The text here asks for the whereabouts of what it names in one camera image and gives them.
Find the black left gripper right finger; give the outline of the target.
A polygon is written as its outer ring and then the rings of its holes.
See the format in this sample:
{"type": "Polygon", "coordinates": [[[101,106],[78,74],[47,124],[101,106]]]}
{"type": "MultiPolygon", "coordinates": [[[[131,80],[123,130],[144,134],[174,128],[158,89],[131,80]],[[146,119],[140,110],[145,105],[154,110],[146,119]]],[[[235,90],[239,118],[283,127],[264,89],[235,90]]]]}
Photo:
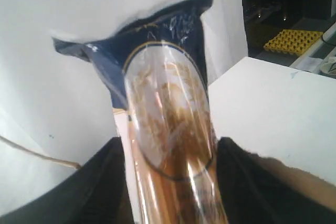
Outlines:
{"type": "Polygon", "coordinates": [[[271,157],[217,144],[217,178],[229,223],[335,223],[335,186],[271,157]]]}

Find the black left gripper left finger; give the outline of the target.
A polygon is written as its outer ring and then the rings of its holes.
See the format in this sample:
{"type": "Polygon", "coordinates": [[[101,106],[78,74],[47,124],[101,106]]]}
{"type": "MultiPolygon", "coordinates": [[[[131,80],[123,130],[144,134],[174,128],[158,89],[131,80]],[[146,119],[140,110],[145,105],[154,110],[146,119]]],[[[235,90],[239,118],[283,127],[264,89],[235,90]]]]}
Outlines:
{"type": "Polygon", "coordinates": [[[82,168],[1,223],[133,223],[120,137],[113,137],[82,168]]]}

